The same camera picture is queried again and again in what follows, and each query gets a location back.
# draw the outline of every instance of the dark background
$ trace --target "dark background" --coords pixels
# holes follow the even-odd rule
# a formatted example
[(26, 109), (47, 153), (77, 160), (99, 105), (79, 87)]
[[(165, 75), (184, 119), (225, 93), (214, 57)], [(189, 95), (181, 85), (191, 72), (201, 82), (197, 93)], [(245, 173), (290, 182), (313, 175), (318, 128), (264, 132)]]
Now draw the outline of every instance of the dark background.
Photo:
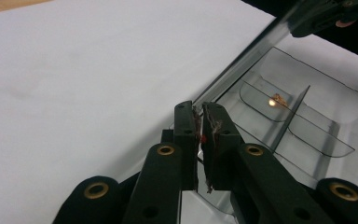
[[(282, 16), (296, 0), (242, 0), (275, 17)], [(335, 25), (315, 35), (358, 55), (358, 21), (346, 28)]]

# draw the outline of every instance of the white tabletop surface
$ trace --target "white tabletop surface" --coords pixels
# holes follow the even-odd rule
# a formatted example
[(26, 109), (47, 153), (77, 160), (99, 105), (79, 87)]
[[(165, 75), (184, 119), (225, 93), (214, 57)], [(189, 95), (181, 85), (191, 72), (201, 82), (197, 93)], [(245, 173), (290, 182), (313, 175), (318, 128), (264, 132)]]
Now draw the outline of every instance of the white tabletop surface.
[[(0, 12), (0, 223), (51, 223), (82, 180), (139, 171), (173, 107), (272, 19), (239, 0), (55, 0)], [(358, 89), (358, 56), (345, 49), (313, 35), (279, 48)]]

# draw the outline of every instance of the brass ring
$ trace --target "brass ring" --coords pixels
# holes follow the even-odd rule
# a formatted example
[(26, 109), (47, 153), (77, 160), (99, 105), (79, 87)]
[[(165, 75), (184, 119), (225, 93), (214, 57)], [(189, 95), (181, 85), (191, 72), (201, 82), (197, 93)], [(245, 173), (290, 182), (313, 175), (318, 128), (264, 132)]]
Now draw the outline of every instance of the brass ring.
[[(95, 187), (102, 187), (98, 192), (92, 192), (91, 189)], [(96, 182), (88, 185), (84, 190), (84, 196), (88, 199), (98, 199), (103, 197), (107, 191), (109, 190), (109, 186), (104, 182)]]
[(358, 193), (346, 185), (340, 183), (332, 183), (330, 184), (330, 190), (331, 192), (336, 194), (336, 196), (338, 196), (343, 200), (350, 201), (350, 202), (358, 201)]
[(157, 153), (162, 156), (171, 155), (171, 154), (173, 154), (174, 151), (175, 151), (175, 149), (173, 147), (169, 147), (169, 146), (161, 146), (157, 149)]
[(263, 149), (257, 146), (246, 146), (245, 150), (253, 156), (261, 156), (264, 153)]

